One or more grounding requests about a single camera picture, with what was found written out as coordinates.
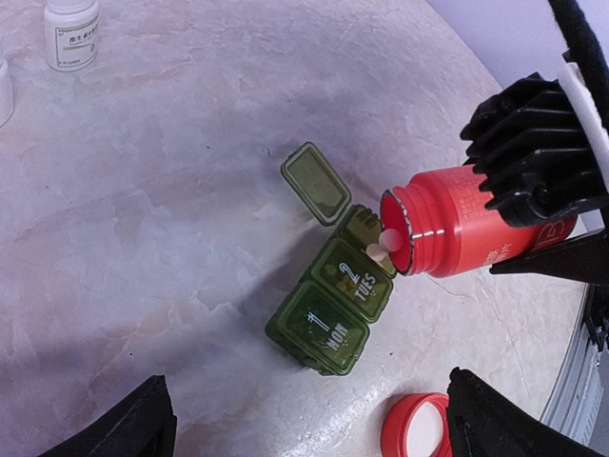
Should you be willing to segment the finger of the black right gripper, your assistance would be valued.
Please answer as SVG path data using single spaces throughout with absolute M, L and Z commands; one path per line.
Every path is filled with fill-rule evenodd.
M 608 285 L 608 232 L 597 229 L 549 248 L 499 262 L 490 273 L 534 273 L 596 286 Z
M 557 81 L 532 73 L 475 109 L 461 132 L 467 163 L 511 227 L 602 209 L 608 191 L 584 129 Z

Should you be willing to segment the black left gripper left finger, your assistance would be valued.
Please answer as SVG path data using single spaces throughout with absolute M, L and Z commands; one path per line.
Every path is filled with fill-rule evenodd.
M 93 424 L 44 454 L 171 457 L 176 429 L 166 377 L 153 375 Z

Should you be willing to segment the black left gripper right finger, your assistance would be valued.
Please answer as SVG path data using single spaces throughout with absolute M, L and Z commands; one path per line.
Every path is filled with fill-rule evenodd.
M 534 419 L 468 369 L 448 386 L 449 438 L 455 456 L 580 456 L 581 445 Z

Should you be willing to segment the red can lid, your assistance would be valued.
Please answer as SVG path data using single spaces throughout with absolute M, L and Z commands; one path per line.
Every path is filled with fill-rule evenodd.
M 447 408 L 441 393 L 405 395 L 388 412 L 381 432 L 384 457 L 453 455 Z

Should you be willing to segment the red cylindrical can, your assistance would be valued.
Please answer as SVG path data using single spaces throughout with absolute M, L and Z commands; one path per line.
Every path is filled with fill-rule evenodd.
M 427 273 L 436 278 L 458 275 L 548 248 L 565 240 L 575 216 L 529 228 L 512 228 L 482 192 L 483 177 L 471 166 L 437 169 L 415 175 L 404 186 L 384 192 L 383 229 L 395 230 L 400 248 L 389 254 L 404 276 Z

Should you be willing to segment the green pill organizer box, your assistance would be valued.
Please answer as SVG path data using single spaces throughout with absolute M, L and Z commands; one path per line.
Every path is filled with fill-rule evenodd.
M 381 234 L 380 218 L 352 203 L 350 189 L 313 143 L 301 145 L 280 172 L 333 233 L 267 321 L 265 334 L 304 366 L 345 376 L 389 301 L 397 271 L 388 259 L 367 255 Z

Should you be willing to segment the small white pill bottle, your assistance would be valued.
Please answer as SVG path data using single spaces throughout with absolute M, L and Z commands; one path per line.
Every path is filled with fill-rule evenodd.
M 98 52 L 97 0 L 49 0 L 44 8 L 48 65 L 61 72 L 81 70 Z

